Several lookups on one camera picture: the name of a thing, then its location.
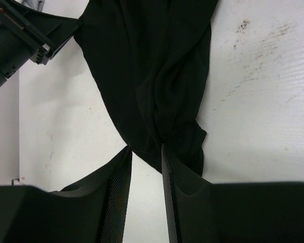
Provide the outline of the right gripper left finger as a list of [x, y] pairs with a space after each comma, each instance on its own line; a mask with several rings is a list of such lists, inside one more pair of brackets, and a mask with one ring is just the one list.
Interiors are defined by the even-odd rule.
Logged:
[[132, 151], [60, 191], [0, 186], [0, 242], [122, 242]]

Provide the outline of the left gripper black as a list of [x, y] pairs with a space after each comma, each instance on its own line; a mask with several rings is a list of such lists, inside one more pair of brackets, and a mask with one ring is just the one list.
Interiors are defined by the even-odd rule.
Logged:
[[47, 64], [80, 28], [79, 19], [0, 1], [0, 88], [28, 60]]

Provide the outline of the black tank top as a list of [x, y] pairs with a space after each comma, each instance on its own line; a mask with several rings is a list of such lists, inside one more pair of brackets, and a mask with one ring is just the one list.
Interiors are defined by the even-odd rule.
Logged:
[[89, 1], [75, 41], [133, 152], [161, 171], [162, 145], [201, 175], [197, 123], [217, 1]]

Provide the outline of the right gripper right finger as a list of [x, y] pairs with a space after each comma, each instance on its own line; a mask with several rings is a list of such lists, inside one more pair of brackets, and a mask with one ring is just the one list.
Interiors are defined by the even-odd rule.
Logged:
[[304, 242], [304, 182], [213, 184], [162, 148], [170, 242]]

